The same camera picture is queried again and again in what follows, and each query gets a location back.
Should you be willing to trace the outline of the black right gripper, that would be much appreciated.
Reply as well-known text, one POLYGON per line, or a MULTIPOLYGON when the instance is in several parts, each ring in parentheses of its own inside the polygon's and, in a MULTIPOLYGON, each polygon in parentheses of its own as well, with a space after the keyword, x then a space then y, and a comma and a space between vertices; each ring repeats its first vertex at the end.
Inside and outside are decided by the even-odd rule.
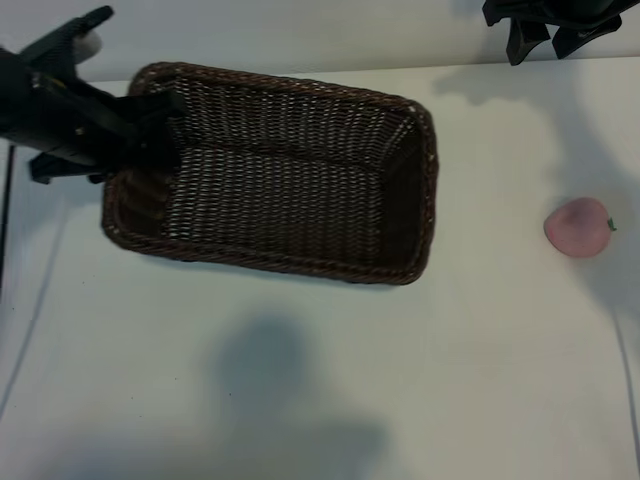
MULTIPOLYGON (((550 39, 546 24, 566 27, 597 25, 618 13, 622 1, 517 1, 512 12, 526 20, 510 19, 506 54, 511 66, 521 64, 539 44, 550 39)), ((614 17, 593 27, 579 30, 559 28, 552 39, 556 58, 570 56, 587 43, 616 32, 622 25, 620 17, 614 17)))

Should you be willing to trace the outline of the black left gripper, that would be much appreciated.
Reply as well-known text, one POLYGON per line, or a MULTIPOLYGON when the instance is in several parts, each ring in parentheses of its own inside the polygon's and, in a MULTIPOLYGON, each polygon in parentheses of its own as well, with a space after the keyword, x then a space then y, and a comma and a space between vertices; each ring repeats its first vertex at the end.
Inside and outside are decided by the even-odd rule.
POLYGON ((126 104, 79 79, 73 47, 1 50, 1 137, 40 152, 31 180, 86 177, 102 183, 125 166, 173 170, 180 156, 167 124, 142 137, 117 109, 126 104))

